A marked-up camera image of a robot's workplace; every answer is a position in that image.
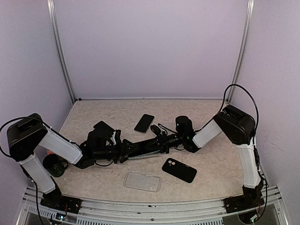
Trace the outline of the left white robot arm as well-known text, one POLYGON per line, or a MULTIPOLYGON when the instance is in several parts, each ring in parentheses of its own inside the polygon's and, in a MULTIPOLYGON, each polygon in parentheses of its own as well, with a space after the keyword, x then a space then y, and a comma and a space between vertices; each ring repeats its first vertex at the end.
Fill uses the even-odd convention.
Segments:
POLYGON ((4 128, 9 148, 9 153, 4 155, 21 166, 57 209, 65 205, 66 199, 54 181, 61 173, 51 171, 56 161, 64 160, 86 169, 99 160, 123 163, 140 149, 138 143, 120 139, 120 130, 110 130, 100 124, 89 132, 86 141, 77 144, 55 131, 37 113, 11 119, 1 126, 4 128))

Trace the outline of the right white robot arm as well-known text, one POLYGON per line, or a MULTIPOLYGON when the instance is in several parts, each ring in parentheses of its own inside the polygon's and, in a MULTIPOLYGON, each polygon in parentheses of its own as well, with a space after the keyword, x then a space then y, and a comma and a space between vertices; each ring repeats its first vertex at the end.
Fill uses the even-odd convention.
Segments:
POLYGON ((260 158, 256 147, 256 131, 259 119, 254 119, 241 109, 224 103, 218 112, 199 130, 194 130, 187 116, 175 119, 176 130, 172 135, 163 133, 162 125, 154 128, 156 137, 137 143, 138 155, 167 153, 170 148, 182 145, 185 150, 195 153, 220 134, 224 134, 235 145, 243 171, 242 194, 224 200, 227 212, 245 210, 266 205, 268 183, 260 172, 260 158))

